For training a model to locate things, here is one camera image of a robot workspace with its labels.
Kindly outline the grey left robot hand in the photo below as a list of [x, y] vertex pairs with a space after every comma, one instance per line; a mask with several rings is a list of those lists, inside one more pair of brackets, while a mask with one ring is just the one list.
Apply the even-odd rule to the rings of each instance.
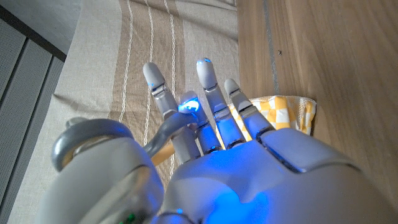
[[189, 91], [177, 104], [156, 64], [143, 73], [164, 122], [139, 145], [110, 119], [73, 118], [52, 148], [58, 177], [36, 223], [396, 223], [362, 170], [300, 131], [276, 129], [237, 83], [197, 73], [215, 125]]

